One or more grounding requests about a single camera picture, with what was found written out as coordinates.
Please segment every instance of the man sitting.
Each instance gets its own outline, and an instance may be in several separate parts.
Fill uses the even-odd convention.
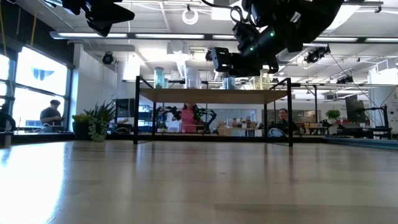
[[[58,111],[58,107],[60,106],[61,102],[58,100],[50,101],[50,107],[44,109],[40,113],[40,122],[45,125],[50,126],[61,126],[63,117],[61,117],[61,113]]]
[[[283,131],[285,134],[289,132],[289,122],[287,121],[287,109],[282,108],[278,112],[278,116],[280,121],[276,123],[275,127],[281,131]],[[296,123],[292,123],[293,126],[293,134],[297,134],[299,128],[297,127]]]

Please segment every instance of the metal table frame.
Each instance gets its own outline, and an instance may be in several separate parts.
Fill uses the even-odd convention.
[[[140,84],[144,83],[149,88],[154,88],[151,84],[149,84],[144,78],[137,76],[136,77],[136,97],[135,97],[135,105],[134,105],[134,144],[138,144],[138,141],[141,140],[150,140],[150,141],[220,141],[220,142],[286,142],[286,138],[269,138],[267,133],[264,131],[264,137],[228,137],[228,136],[159,136],[156,135],[156,119],[155,114],[152,117],[152,134],[150,136],[140,135],[139,127],[138,127],[138,116],[139,114],[139,97],[140,97]],[[292,82],[290,78],[285,78],[278,84],[274,85],[271,90],[275,90],[277,86],[286,85],[287,86],[287,110],[288,110],[288,122],[289,122],[289,133],[288,133],[288,144],[289,147],[293,146],[293,116],[292,116]],[[153,109],[156,110],[157,103],[153,102]],[[267,105],[264,104],[264,121],[267,121]]]

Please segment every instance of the wooden shelf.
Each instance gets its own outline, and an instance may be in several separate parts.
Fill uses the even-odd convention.
[[[263,105],[287,96],[285,90],[195,90],[140,89],[140,94],[157,103],[220,103]]]

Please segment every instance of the monitor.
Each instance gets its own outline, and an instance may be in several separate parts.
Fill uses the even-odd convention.
[[[134,99],[117,99],[116,109],[118,118],[133,118],[134,117]]]
[[[346,98],[347,118],[352,123],[366,123],[365,109],[362,101]]]

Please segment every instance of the window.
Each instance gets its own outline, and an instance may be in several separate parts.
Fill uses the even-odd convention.
[[[40,113],[50,106],[51,100],[58,100],[58,111],[63,114],[65,100],[59,96],[36,93],[23,88],[16,88],[12,117],[17,127],[41,128]]]
[[[8,79],[9,61],[6,56],[0,55],[0,79]]]
[[[218,126],[218,122],[224,121],[227,123],[227,120],[236,119],[244,119],[251,120],[257,122],[256,110],[232,110],[232,109],[214,109],[214,112],[217,114],[216,119],[210,124],[210,131],[215,129]],[[202,120],[206,120],[206,115],[202,116]]]
[[[65,95],[68,68],[26,47],[18,55],[16,83]]]
[[[20,128],[41,128],[40,113],[58,100],[64,117],[68,68],[26,47],[18,54],[15,102],[12,117]]]
[[[0,96],[5,96],[7,93],[7,86],[4,83],[0,83]],[[0,105],[3,105],[5,99],[0,99]]]
[[[279,110],[276,111],[276,122],[280,121],[279,116],[278,116]],[[267,110],[267,119],[268,123],[271,121],[275,122],[275,113],[274,110]],[[262,121],[264,121],[264,110],[262,111]],[[293,110],[293,122],[296,123],[304,123],[304,122],[310,122],[310,123],[315,123],[315,110]]]

